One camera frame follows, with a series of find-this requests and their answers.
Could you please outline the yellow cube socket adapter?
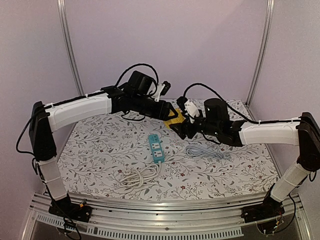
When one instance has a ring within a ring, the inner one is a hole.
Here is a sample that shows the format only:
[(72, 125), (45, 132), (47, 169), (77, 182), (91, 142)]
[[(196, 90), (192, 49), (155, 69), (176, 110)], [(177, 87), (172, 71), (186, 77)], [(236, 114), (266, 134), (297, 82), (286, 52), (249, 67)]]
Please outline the yellow cube socket adapter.
[(186, 119), (179, 108), (176, 108), (175, 111), (178, 114), (177, 117), (163, 122), (168, 129), (170, 129), (170, 125), (182, 123)]

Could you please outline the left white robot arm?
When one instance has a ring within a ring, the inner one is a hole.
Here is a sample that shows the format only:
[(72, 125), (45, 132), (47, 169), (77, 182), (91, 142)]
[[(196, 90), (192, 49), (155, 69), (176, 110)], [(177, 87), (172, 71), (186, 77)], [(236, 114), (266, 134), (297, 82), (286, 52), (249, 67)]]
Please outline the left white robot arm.
[(33, 155), (43, 182), (56, 201), (54, 207), (63, 217), (70, 217), (75, 210), (74, 205), (66, 200), (68, 194), (58, 167), (53, 132), (91, 117), (118, 112), (133, 111), (162, 121), (178, 117), (172, 104), (160, 99), (170, 84), (165, 81), (150, 90), (154, 83), (152, 77), (135, 70), (128, 82), (121, 86), (103, 87), (94, 93), (61, 102), (44, 105), (39, 101), (33, 105), (29, 126)]

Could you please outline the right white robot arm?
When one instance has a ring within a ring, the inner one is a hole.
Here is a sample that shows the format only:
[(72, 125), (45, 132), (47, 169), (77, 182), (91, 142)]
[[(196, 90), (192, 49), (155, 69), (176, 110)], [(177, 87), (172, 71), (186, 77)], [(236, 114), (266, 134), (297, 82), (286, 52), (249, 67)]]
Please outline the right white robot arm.
[(278, 210), (278, 203), (301, 184), (307, 176), (320, 169), (320, 128), (309, 112), (287, 120), (253, 121), (230, 119), (231, 106), (224, 100), (204, 101), (204, 111), (180, 97), (177, 104), (184, 120), (170, 124), (181, 139), (192, 139), (197, 133), (215, 137), (216, 144), (243, 147), (251, 144), (286, 144), (299, 147), (299, 156), (269, 190), (267, 199), (259, 206), (262, 218), (269, 218)]

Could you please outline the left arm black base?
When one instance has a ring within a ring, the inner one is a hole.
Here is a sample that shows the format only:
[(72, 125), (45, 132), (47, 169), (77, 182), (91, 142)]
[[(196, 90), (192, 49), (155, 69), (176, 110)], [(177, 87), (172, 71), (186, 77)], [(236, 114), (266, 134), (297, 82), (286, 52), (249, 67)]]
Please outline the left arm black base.
[(93, 208), (87, 205), (87, 199), (83, 199), (80, 203), (74, 203), (67, 194), (63, 199), (52, 199), (48, 212), (52, 215), (88, 223), (91, 218), (92, 210)]

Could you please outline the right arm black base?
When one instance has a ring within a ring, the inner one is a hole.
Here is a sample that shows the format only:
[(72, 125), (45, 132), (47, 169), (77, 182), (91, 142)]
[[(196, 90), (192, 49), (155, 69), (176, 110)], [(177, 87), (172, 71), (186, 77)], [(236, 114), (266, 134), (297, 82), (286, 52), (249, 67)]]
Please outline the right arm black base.
[(264, 235), (271, 235), (284, 222), (284, 213), (282, 202), (266, 196), (262, 203), (243, 207), (240, 217), (245, 223), (261, 221), (257, 224), (257, 229)]

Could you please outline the floral table cloth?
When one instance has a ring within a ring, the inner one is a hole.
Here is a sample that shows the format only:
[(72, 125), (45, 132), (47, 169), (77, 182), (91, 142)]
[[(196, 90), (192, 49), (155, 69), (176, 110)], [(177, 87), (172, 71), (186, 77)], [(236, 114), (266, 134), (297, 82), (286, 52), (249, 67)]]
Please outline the floral table cloth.
[[(124, 172), (153, 162), (151, 134), (159, 136), (164, 150), (160, 174), (139, 188), (125, 186)], [(263, 144), (216, 145), (201, 134), (183, 140), (162, 121), (136, 112), (78, 122), (58, 166), (71, 193), (159, 202), (264, 193), (279, 179)]]

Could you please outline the aluminium front rail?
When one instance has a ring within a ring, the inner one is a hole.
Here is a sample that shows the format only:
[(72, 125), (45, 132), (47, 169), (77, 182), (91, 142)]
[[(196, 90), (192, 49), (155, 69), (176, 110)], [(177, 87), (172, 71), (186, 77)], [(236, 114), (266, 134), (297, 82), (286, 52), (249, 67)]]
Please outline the aluminium front rail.
[(84, 240), (311, 240), (300, 197), (283, 202), (279, 229), (262, 234), (245, 222), (242, 208), (262, 202), (262, 193), (202, 200), (147, 200), (87, 197), (88, 222), (78, 222)]

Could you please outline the right aluminium corner post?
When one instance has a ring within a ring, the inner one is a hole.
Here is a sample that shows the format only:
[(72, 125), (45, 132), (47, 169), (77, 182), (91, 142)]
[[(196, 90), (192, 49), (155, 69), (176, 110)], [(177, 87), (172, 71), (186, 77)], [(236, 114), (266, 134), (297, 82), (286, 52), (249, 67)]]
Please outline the right aluminium corner post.
[(245, 101), (245, 105), (248, 108), (250, 107), (251, 103), (253, 102), (255, 92), (256, 92), (256, 89), (258, 86), (260, 74), (262, 71), (263, 62), (264, 62), (266, 50), (268, 47), (268, 41), (269, 41), (269, 36), (270, 36), (270, 32), (271, 32), (271, 27), (272, 27), (274, 8), (275, 8), (275, 1), (268, 0), (267, 5), (266, 5), (265, 20), (264, 20), (264, 25), (263, 25), (262, 38), (261, 38), (260, 47), (259, 47), (259, 51), (258, 51), (257, 61), (255, 64), (251, 84), (249, 86), (249, 91), (248, 91), (246, 101)]

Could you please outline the aluminium corner post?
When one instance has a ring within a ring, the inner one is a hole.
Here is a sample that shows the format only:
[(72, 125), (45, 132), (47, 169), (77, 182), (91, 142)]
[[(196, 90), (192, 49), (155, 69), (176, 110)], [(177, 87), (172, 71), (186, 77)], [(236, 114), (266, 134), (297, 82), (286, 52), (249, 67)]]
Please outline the aluminium corner post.
[(63, 40), (65, 44), (65, 49), (68, 57), (68, 61), (70, 64), (71, 73), (73, 76), (73, 80), (75, 83), (75, 87), (77, 90), (78, 95), (84, 95), (84, 88), (80, 79), (80, 74), (76, 62), (76, 57), (72, 45), (72, 39), (68, 24), (68, 16), (67, 16), (67, 9), (66, 9), (66, 1), (65, 0), (57, 0), (57, 9), (58, 15), (63, 35)]
[(253, 102), (255, 92), (256, 92), (256, 89), (258, 86), (260, 74), (262, 71), (263, 62), (264, 62), (266, 50), (268, 47), (268, 41), (269, 41), (269, 36), (270, 36), (270, 32), (271, 32), (271, 27), (272, 27), (274, 8), (275, 8), (275, 1), (268, 0), (267, 5), (266, 5), (265, 20), (264, 20), (264, 25), (263, 25), (262, 38), (261, 38), (260, 47), (259, 47), (259, 51), (258, 51), (257, 61), (255, 64), (251, 84), (249, 86), (249, 91), (248, 91), (246, 101), (245, 101), (245, 105), (248, 108), (250, 107), (251, 103)]

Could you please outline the left aluminium corner post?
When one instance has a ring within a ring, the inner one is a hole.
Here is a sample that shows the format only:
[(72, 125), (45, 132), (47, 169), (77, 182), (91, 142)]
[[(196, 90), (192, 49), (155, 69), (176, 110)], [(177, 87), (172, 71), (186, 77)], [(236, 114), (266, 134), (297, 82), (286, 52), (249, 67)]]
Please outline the left aluminium corner post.
[(71, 73), (73, 76), (73, 80), (75, 83), (75, 87), (77, 90), (78, 95), (84, 95), (84, 88), (80, 79), (80, 74), (76, 62), (76, 57), (72, 45), (72, 39), (68, 24), (68, 16), (67, 16), (67, 9), (66, 9), (66, 1), (65, 0), (57, 0), (57, 9), (58, 15), (63, 35), (63, 40), (65, 44), (65, 49), (68, 57), (68, 61), (70, 64)]

